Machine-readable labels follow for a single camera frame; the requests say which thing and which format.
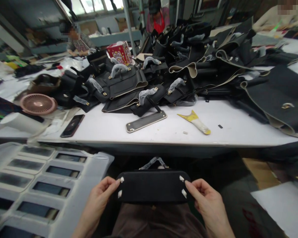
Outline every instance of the white paper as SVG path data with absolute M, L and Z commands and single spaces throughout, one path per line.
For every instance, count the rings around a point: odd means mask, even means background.
M 298 238 L 298 184 L 287 182 L 251 194 L 289 238 Z

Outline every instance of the brown pants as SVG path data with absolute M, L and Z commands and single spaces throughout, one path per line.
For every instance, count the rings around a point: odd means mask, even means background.
M 155 207 L 123 203 L 112 235 L 125 238 L 208 237 L 188 204 Z

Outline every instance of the white cylinder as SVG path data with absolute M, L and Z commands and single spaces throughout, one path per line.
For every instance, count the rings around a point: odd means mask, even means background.
M 29 118 L 21 113 L 12 112 L 5 116 L 1 121 L 1 125 L 12 127 L 23 132 L 35 134 L 43 129 L 44 125 L 32 118 Z

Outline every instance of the metal bag base plate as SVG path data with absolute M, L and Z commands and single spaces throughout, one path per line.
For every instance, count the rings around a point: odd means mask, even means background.
M 144 128 L 146 126 L 149 126 L 151 124 L 154 124 L 158 121 L 161 121 L 163 119 L 167 118 L 167 114 L 164 111 L 156 112 L 154 114 L 151 114 L 146 117 L 142 117 L 136 121 L 130 122 L 126 124 L 126 130 L 128 133 L 135 132 L 137 130 L 140 130 L 141 128 Z

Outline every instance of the yellow scraper tool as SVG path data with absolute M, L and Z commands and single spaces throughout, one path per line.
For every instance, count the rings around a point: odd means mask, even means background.
M 188 116 L 181 115 L 181 114 L 178 114 L 178 115 L 180 117 L 186 119 L 187 121 L 191 122 L 193 125 L 195 125 L 204 134 L 206 134 L 206 135 L 211 134 L 211 130 L 200 121 L 198 115 L 195 114 L 195 112 L 193 110 L 191 111 L 191 114 L 188 115 Z

